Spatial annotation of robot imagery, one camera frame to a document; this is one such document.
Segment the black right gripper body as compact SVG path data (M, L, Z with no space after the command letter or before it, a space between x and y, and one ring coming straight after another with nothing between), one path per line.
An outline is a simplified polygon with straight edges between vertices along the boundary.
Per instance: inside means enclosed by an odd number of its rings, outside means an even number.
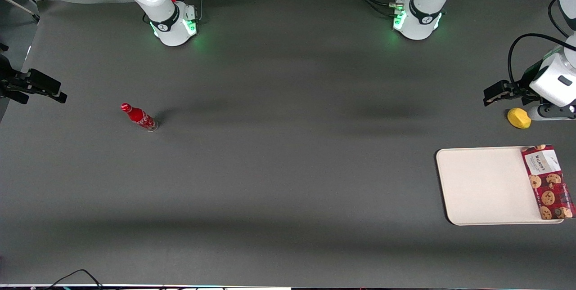
M6 98L17 103L22 103L22 93L16 89L20 81L21 72L12 67L10 61L0 55L0 98Z

